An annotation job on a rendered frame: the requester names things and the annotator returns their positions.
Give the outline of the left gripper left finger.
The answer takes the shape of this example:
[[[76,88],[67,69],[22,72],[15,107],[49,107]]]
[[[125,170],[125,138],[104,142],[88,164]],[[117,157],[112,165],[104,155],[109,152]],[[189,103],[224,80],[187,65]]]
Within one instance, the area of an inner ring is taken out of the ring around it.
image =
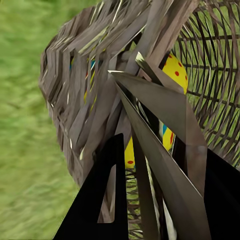
[[[98,223],[111,168],[116,164],[114,222]],[[130,240],[124,134],[109,138],[53,240]]]

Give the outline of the wicker basket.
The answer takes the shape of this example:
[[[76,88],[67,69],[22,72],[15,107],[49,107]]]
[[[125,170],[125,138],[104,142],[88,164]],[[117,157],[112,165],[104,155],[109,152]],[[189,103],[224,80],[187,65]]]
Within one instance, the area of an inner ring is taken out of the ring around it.
[[[138,194],[138,198],[126,200],[128,234],[136,240],[212,240],[204,202],[208,149],[240,171],[240,115],[232,137],[228,136],[235,110],[240,109],[240,34],[235,29],[234,20],[239,22],[232,10],[234,4],[240,21],[240,0],[102,0],[63,22],[40,55],[38,86],[69,174],[80,188],[107,140],[123,133],[125,151],[132,136],[136,169],[125,169],[125,182],[137,180],[136,188],[126,193]],[[225,6],[231,35],[227,35],[221,11]],[[214,9],[220,12],[221,21]],[[205,10],[210,14],[214,36],[199,18],[198,12]],[[224,35],[219,34],[217,24]],[[217,56],[213,40],[217,42]],[[221,40],[225,40],[224,53]],[[191,54],[187,41],[197,65],[188,64],[187,53]],[[169,55],[177,56],[175,42],[179,42],[179,60],[186,72],[190,67],[192,75],[197,68],[194,88],[187,91],[199,97],[196,105],[163,71]],[[218,51],[223,67],[218,64]],[[233,68],[234,53],[237,68]],[[203,65],[199,64],[199,55]],[[203,69],[200,81],[199,69]],[[218,83],[219,71],[222,76]],[[206,102],[202,106],[203,99]],[[217,119],[221,104],[225,106]],[[163,124],[175,133],[170,152],[163,145]],[[213,134],[214,140],[207,145]],[[219,137],[222,140],[215,145]],[[116,164],[110,171],[98,223],[115,221],[115,196]],[[131,204],[135,201],[139,204]]]

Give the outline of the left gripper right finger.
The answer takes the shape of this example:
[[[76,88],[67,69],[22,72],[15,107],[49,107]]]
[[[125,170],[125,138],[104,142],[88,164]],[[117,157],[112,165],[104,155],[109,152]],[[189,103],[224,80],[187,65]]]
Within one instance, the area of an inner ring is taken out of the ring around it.
[[[240,171],[209,148],[204,204],[211,240],[240,240]]]

